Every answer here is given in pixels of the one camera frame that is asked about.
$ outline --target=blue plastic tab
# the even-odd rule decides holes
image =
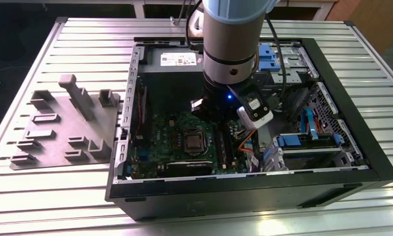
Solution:
[[[309,123],[309,130],[308,133],[311,133],[313,140],[319,139],[317,133],[316,133],[316,126],[315,126],[315,120],[313,120],[313,112],[309,108],[303,110],[301,113],[301,120],[300,120],[300,132],[305,133],[307,128],[305,128],[305,116],[308,116],[308,123]]]
[[[341,140],[340,135],[339,135],[339,134],[333,134],[333,139],[335,139],[335,143],[336,143],[336,145],[340,146],[341,143],[343,143],[343,140]]]
[[[284,138],[284,142],[287,146],[300,146],[300,139],[297,135],[285,135],[281,136]]]
[[[279,136],[279,137],[276,138],[276,141],[277,141],[277,145],[279,145],[279,147],[281,147],[281,146],[285,145],[285,142],[284,142],[284,139],[283,139],[281,136]]]
[[[271,49],[269,45],[261,44],[259,46],[260,51],[260,71],[280,71],[281,67],[276,62],[276,53]]]
[[[263,157],[264,161],[267,160],[269,154],[271,154],[271,150],[265,151],[265,153],[264,153],[264,157]]]

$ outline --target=orange wire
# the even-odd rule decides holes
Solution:
[[[249,149],[244,149],[244,148],[239,149],[239,151],[247,151],[247,152],[249,152],[249,153],[253,153],[252,150],[249,150]]]
[[[251,136],[252,136],[252,134],[255,133],[255,131],[256,131],[256,130],[252,130],[252,131],[251,131],[248,137],[243,140],[243,142],[241,142],[241,144],[239,145],[239,148],[237,148],[237,149],[243,149],[241,147],[243,147],[244,143],[248,141],[248,139],[251,138]]]

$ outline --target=black plastic part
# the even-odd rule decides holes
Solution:
[[[353,21],[344,21],[344,24],[345,24],[347,26],[351,26],[351,27],[355,26],[355,22],[353,22]]]
[[[59,16],[57,19],[55,19],[55,23],[65,23],[68,21],[67,16]]]

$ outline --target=motherboard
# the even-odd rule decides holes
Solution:
[[[236,146],[241,125],[228,123],[231,145]],[[153,114],[149,148],[135,148],[133,178],[203,176],[247,172],[243,152],[233,153],[231,162],[217,155],[216,125],[189,112]]]

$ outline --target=aluminum table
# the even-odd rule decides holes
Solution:
[[[393,72],[356,27],[343,22],[275,21],[280,37],[311,37],[331,62],[393,164]],[[135,36],[183,36],[184,25],[156,19],[61,18],[0,125],[0,235],[392,235],[393,183],[327,207],[135,222],[105,202],[108,164],[13,171],[32,91],[75,73],[89,94],[112,89],[124,97]],[[271,37],[265,24],[263,36]]]

